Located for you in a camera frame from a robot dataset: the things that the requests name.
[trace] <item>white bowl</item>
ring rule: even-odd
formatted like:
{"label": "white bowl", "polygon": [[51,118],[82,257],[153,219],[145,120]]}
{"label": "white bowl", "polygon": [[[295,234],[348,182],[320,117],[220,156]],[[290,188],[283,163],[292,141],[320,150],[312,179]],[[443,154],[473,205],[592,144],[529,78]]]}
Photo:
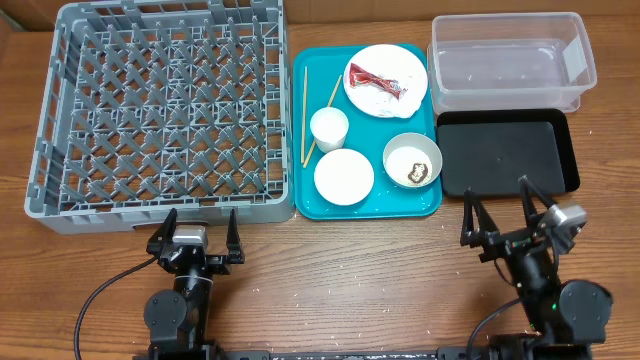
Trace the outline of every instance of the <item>white bowl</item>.
{"label": "white bowl", "polygon": [[[398,80],[407,91],[400,100],[376,85],[349,85],[351,63],[384,79]],[[409,118],[422,105],[429,78],[424,64],[411,51],[389,44],[366,47],[347,63],[343,75],[344,91],[351,102],[365,114],[380,118]]]}
{"label": "white bowl", "polygon": [[[442,154],[438,145],[418,133],[404,133],[391,139],[384,148],[382,161],[384,170],[391,180],[408,189],[431,184],[442,170]],[[415,162],[426,162],[428,168],[427,178],[418,184],[413,183],[408,177]]]}
{"label": "white bowl", "polygon": [[340,206],[353,205],[371,192],[373,167],[359,152],[338,149],[318,161],[313,181],[328,202]]}

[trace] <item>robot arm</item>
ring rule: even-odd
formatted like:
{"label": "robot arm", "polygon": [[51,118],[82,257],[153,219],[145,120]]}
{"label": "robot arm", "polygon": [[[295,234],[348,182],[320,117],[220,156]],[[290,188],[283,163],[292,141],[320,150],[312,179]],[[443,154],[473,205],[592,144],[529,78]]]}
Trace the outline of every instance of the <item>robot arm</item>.
{"label": "robot arm", "polygon": [[235,212],[231,211],[227,231],[228,255],[207,255],[206,228],[176,226],[172,214],[163,225],[175,229],[170,238],[154,234],[147,244],[147,252],[158,258],[160,267],[175,274],[173,290],[155,293],[144,309],[151,331],[147,359],[222,360],[222,349],[205,336],[213,275],[229,275],[230,265],[244,264]]}
{"label": "robot arm", "polygon": [[[583,280],[561,283],[558,277],[559,256],[573,248],[574,237],[586,224],[586,212],[576,204],[557,204],[526,177],[520,179],[520,186],[527,226],[505,234],[500,233],[477,196],[470,190],[465,193],[460,245],[482,246],[483,263],[505,260],[532,328],[542,333],[493,337],[488,358],[546,359],[549,357],[536,354],[561,348],[563,353],[588,355],[589,345],[605,341],[604,327],[611,316],[612,296],[598,284]],[[544,213],[537,213],[531,194],[547,207]],[[472,211],[478,219],[477,230]],[[553,260],[548,248],[552,249]]]}

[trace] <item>plastic bin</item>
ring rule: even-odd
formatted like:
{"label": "plastic bin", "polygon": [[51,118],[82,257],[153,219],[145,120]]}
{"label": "plastic bin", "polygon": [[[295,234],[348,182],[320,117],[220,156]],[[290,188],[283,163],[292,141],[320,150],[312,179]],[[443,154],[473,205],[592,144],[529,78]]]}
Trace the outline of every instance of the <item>plastic bin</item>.
{"label": "plastic bin", "polygon": [[295,211],[282,0],[60,9],[25,211],[59,233]]}
{"label": "plastic bin", "polygon": [[438,16],[429,47],[433,108],[575,111],[596,68],[576,13]]}

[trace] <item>clear plastic container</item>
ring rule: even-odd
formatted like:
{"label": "clear plastic container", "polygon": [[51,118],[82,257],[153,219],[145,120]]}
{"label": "clear plastic container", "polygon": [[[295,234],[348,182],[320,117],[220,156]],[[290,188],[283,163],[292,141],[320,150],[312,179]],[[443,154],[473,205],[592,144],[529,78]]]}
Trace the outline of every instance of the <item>clear plastic container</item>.
{"label": "clear plastic container", "polygon": [[429,46],[433,108],[445,111],[580,106],[596,85],[576,13],[438,16]]}

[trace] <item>wooden table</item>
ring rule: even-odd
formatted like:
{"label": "wooden table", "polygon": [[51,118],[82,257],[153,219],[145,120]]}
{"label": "wooden table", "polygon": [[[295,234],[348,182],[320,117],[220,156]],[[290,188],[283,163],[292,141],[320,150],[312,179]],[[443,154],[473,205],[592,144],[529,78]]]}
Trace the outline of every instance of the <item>wooden table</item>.
{"label": "wooden table", "polygon": [[[598,85],[569,115],[582,186],[562,200],[589,212],[564,280],[613,292],[613,317],[597,359],[640,357],[640,18],[586,17]],[[290,26],[295,56],[311,46],[409,42],[426,49],[430,22]],[[151,230],[61,236],[27,217],[24,194],[51,33],[16,33],[0,63],[0,358],[70,359],[80,307],[103,281],[148,258]],[[523,225],[517,200],[487,203],[504,231]],[[463,345],[473,327],[515,297],[477,250],[458,240],[462,203],[428,218],[246,225],[246,264],[216,279],[208,336],[227,350],[422,350]],[[223,251],[223,227],[209,229]],[[142,313],[173,277],[150,266],[100,295],[82,328],[85,359],[130,359],[148,346]],[[523,332],[521,308],[479,335]]]}

